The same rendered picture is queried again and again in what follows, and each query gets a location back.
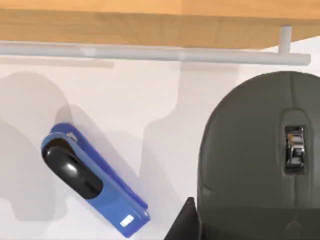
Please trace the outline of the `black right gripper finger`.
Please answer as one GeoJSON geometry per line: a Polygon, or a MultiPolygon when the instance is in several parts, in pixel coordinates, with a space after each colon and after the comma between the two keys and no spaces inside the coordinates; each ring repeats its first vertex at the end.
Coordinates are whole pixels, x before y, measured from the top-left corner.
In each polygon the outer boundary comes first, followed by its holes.
{"type": "Polygon", "coordinates": [[[195,200],[188,197],[164,240],[199,240],[199,227],[195,200]]]}

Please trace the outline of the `dark grey computer mouse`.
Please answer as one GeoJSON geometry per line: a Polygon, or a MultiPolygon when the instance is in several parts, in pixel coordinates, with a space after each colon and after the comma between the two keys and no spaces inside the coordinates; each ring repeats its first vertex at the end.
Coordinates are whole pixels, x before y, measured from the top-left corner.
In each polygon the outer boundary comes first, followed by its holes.
{"type": "Polygon", "coordinates": [[[320,76],[277,71],[235,87],[205,126],[199,240],[320,240],[320,76]]]}

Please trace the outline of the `blue and black stapler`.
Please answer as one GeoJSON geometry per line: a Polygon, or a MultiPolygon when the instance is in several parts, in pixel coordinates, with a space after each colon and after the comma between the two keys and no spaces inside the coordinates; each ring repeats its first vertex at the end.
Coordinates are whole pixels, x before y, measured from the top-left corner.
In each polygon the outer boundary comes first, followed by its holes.
{"type": "Polygon", "coordinates": [[[48,168],[124,237],[150,221],[148,204],[72,124],[55,124],[40,150],[48,168]]]}

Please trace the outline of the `wooden drawer front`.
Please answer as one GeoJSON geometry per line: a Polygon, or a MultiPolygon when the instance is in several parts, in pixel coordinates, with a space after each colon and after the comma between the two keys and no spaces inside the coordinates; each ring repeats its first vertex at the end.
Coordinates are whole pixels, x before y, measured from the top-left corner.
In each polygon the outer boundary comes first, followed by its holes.
{"type": "Polygon", "coordinates": [[[320,0],[0,0],[0,40],[264,49],[320,36],[320,0]]]}

